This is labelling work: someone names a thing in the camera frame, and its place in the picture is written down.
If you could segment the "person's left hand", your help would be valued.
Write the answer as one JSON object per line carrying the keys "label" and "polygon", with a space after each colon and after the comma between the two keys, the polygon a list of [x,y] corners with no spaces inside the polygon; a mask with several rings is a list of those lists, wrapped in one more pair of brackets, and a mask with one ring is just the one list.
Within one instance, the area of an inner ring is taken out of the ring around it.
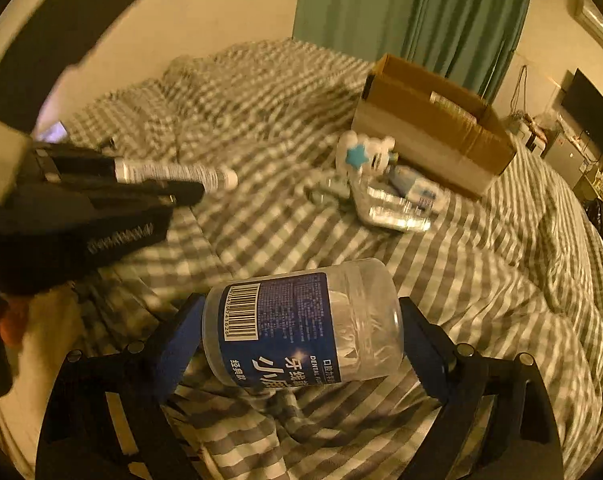
{"label": "person's left hand", "polygon": [[0,295],[0,337],[8,347],[21,347],[31,301],[29,297]]}

